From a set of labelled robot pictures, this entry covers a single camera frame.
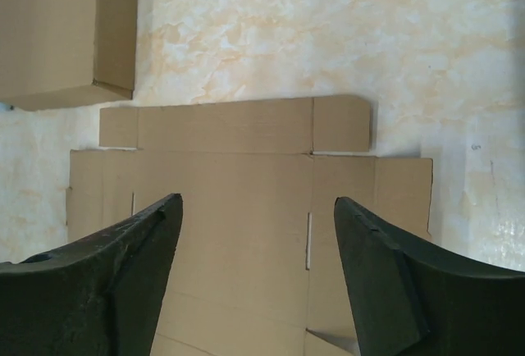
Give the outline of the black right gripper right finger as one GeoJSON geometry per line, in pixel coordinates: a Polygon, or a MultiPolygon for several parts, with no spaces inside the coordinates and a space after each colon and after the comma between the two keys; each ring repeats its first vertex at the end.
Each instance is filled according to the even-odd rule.
{"type": "Polygon", "coordinates": [[[334,222],[362,355],[522,355],[524,274],[450,252],[339,197],[334,222]]]}

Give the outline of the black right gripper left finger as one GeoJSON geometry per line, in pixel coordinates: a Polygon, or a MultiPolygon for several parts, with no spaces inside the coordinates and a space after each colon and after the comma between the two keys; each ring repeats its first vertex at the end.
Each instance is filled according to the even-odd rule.
{"type": "Polygon", "coordinates": [[[75,242],[1,265],[3,355],[148,355],[183,218],[169,194],[75,242]]]}

